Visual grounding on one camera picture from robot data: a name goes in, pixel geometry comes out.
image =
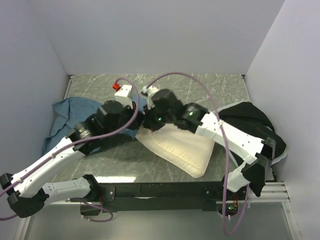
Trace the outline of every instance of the marble tabletop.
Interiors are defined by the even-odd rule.
[[[159,74],[93,74],[75,75],[68,97],[86,97],[98,102],[114,99],[112,84],[119,77],[131,79],[141,91],[143,86]],[[213,94],[219,107],[249,101],[244,80],[240,74],[193,74]],[[168,88],[183,102],[194,102],[213,110],[204,90],[196,82],[181,75],[170,75],[155,83],[159,89]],[[100,183],[167,183],[221,181],[225,175],[226,151],[215,144],[204,176],[193,178],[180,168],[145,148],[139,141],[126,135],[105,140],[104,147],[79,161],[66,165],[53,182],[68,181],[93,174]],[[235,165],[230,161],[229,170]]]

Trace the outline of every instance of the red connector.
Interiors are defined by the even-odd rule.
[[[114,84],[112,85],[112,88],[117,92],[117,91],[121,88],[121,86],[120,86],[119,83],[114,83]]]

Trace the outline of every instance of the beige fabric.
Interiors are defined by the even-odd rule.
[[[173,124],[166,124],[154,132],[142,127],[136,139],[194,178],[205,174],[215,144],[213,140],[178,129]]]

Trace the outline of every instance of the gray floor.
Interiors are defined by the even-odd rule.
[[[143,86],[155,79],[157,74],[101,74],[76,75],[70,86],[69,97],[86,97],[98,102],[114,99],[112,84],[119,77],[133,80],[140,91]],[[213,94],[218,107],[234,102],[249,101],[244,80],[240,74],[194,74]],[[204,90],[196,82],[181,75],[164,77],[155,83],[163,89],[169,88],[183,102],[195,102],[213,110],[212,103]],[[93,174],[103,182],[195,182],[221,181],[225,174],[225,149],[216,144],[206,173],[193,178],[175,165],[163,160],[146,149],[137,140],[125,135],[117,135],[105,140],[101,151],[74,162],[61,170],[54,182],[68,181]],[[230,171],[235,169],[230,163]]]
[[[228,222],[230,231],[236,224]],[[217,212],[123,211],[106,223],[80,218],[79,205],[50,205],[31,218],[26,240],[291,240],[281,203],[252,203],[236,233],[225,236]]]

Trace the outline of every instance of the blue fabric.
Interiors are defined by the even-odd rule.
[[[147,100],[141,96],[139,96],[139,100],[139,111],[143,112]],[[137,97],[134,96],[132,101],[136,102]],[[43,142],[42,154],[44,155],[54,148],[64,136],[68,135],[76,124],[85,121],[91,114],[95,114],[101,105],[102,103],[86,97],[69,97],[63,101],[54,103],[52,107],[58,114],[58,117],[53,124],[49,137]],[[137,131],[125,129],[120,134],[129,135],[134,138]]]

